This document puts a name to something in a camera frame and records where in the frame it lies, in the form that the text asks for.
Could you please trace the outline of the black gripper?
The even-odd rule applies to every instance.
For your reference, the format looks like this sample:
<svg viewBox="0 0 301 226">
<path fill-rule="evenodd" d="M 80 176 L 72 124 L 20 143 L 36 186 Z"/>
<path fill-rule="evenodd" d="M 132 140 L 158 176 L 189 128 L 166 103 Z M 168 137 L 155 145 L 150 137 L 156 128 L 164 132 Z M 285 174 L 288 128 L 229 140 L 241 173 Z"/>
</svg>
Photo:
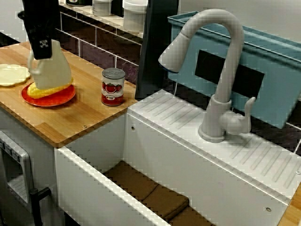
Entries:
<svg viewBox="0 0 301 226">
<path fill-rule="evenodd" d="M 52 56 L 52 41 L 59 22 L 57 0 L 23 0 L 24 9 L 17 14 L 23 20 L 32 44 L 34 58 L 48 59 Z"/>
</svg>

